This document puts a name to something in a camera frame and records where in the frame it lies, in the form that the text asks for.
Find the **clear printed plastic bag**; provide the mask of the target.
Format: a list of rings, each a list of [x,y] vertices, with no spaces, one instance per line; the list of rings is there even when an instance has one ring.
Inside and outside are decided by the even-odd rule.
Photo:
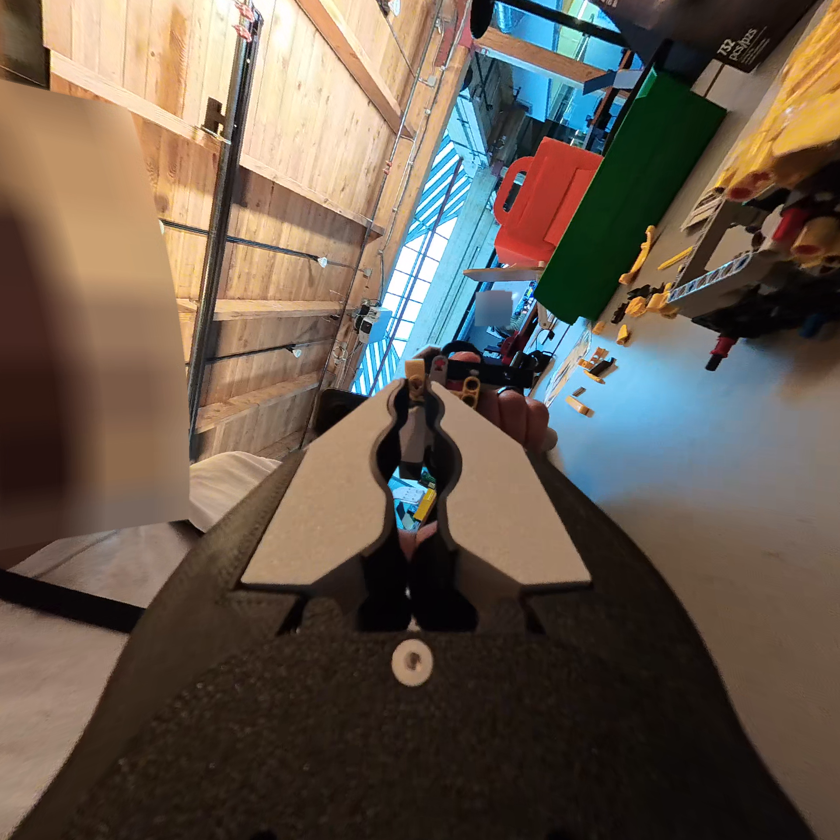
[[[560,364],[557,371],[549,379],[549,384],[543,398],[546,406],[551,406],[554,399],[562,392],[574,370],[580,366],[579,363],[587,355],[591,343],[592,330],[587,327],[583,330],[580,338],[568,353],[565,360]]]

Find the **green plastic bin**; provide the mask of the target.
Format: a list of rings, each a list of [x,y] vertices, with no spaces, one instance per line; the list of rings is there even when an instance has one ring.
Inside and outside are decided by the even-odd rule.
[[[681,80],[653,71],[542,273],[537,302],[570,325],[596,319],[726,115]]]

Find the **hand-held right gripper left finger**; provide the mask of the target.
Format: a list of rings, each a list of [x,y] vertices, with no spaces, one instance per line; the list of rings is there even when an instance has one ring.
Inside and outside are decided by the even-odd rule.
[[[393,380],[306,449],[243,572],[244,588],[330,597],[352,611],[368,595],[363,561],[393,526],[393,500],[377,454],[402,422]]]

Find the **black ceiling rail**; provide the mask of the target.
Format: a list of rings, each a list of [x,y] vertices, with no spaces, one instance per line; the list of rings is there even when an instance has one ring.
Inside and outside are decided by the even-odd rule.
[[[192,346],[187,365],[188,451],[190,460],[196,455],[197,418],[201,406],[207,348],[211,335],[219,284],[224,267],[227,236],[238,179],[239,161],[245,142],[245,126],[253,89],[259,34],[264,21],[253,2],[237,2],[239,22],[234,65],[227,94],[222,126],[222,144],[217,162],[213,205],[206,236],[203,274]]]

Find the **yellow toy car model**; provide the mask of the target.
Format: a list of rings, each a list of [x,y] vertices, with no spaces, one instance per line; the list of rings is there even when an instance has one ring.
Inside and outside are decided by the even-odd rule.
[[[792,50],[761,123],[682,226],[695,250],[668,301],[717,335],[708,371],[740,340],[810,339],[838,321],[838,15],[831,2]]]

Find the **wooden shelf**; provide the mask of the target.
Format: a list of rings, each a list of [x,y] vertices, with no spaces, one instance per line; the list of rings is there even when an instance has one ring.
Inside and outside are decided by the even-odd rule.
[[[464,269],[463,276],[478,283],[487,282],[524,282],[538,281],[547,263],[540,261],[535,265],[517,264],[484,269]]]

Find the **yellow curved bar piece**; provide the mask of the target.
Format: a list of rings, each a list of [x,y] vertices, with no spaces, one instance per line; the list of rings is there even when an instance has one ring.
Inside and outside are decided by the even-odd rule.
[[[651,251],[651,249],[654,245],[654,242],[655,242],[655,239],[656,239],[656,234],[657,234],[656,226],[649,225],[649,226],[646,227],[645,239],[644,239],[643,243],[640,245],[640,249],[639,249],[639,252],[637,254],[637,257],[635,258],[634,263],[632,264],[631,268],[627,272],[623,273],[619,277],[618,282],[622,286],[630,286],[635,282],[639,272],[643,268],[644,263],[646,262],[646,260],[649,256],[649,253],[650,253],[650,251]]]

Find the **scattered yellow black pieces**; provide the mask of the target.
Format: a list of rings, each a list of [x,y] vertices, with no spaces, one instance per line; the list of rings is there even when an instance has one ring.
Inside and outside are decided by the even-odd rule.
[[[618,327],[614,343],[618,347],[625,347],[633,337],[632,330],[626,325],[629,319],[638,319],[648,313],[657,314],[665,319],[673,319],[678,313],[675,305],[669,302],[669,293],[674,287],[673,282],[666,282],[658,287],[645,285],[631,289],[626,300],[614,311],[610,324]],[[582,356],[576,362],[575,369],[596,384],[606,383],[606,375],[616,365],[616,358],[609,354],[606,348],[597,347],[589,357]]]

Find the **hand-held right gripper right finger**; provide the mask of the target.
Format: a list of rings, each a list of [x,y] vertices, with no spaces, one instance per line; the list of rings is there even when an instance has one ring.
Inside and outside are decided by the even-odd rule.
[[[455,554],[455,588],[485,610],[506,598],[590,585],[526,450],[445,385],[429,387],[439,409],[434,430],[453,453],[438,533]]]

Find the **black toy set box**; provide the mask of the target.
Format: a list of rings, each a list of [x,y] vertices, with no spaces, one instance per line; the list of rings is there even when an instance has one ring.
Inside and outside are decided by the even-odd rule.
[[[666,40],[677,48],[675,73],[688,54],[749,74],[815,5],[814,1],[597,2],[626,37],[649,53]]]

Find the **person's left hand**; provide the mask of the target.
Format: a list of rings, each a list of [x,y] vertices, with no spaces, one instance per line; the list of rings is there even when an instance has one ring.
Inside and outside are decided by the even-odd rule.
[[[548,407],[516,387],[495,387],[480,379],[477,412],[530,453],[546,455],[558,443]]]

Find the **ceiling sensor box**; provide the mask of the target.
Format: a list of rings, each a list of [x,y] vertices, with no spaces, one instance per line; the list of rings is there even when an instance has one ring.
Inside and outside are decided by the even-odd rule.
[[[390,310],[363,301],[353,315],[353,330],[360,343],[378,343],[386,337],[391,320]]]

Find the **skylight window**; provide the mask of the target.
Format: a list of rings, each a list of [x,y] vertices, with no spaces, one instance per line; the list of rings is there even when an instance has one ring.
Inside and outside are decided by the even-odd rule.
[[[445,131],[385,289],[384,309],[390,318],[381,337],[362,353],[352,393],[376,393],[396,373],[472,180]]]

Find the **small brick assembly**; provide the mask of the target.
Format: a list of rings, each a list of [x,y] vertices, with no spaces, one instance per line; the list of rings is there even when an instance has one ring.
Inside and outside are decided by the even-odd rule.
[[[438,383],[446,389],[449,382],[454,382],[460,384],[455,390],[458,399],[472,408],[478,407],[482,391],[506,388],[525,391],[532,387],[535,379],[535,374],[528,369],[482,361],[468,363],[442,354],[430,361],[407,360],[404,363],[404,373],[411,404],[423,404],[431,384]]]

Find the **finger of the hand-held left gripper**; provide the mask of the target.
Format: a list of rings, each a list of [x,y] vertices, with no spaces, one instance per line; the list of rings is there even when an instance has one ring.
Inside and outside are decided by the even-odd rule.
[[[401,429],[401,479],[421,479],[428,463],[429,441],[426,406],[424,403],[413,404]]]

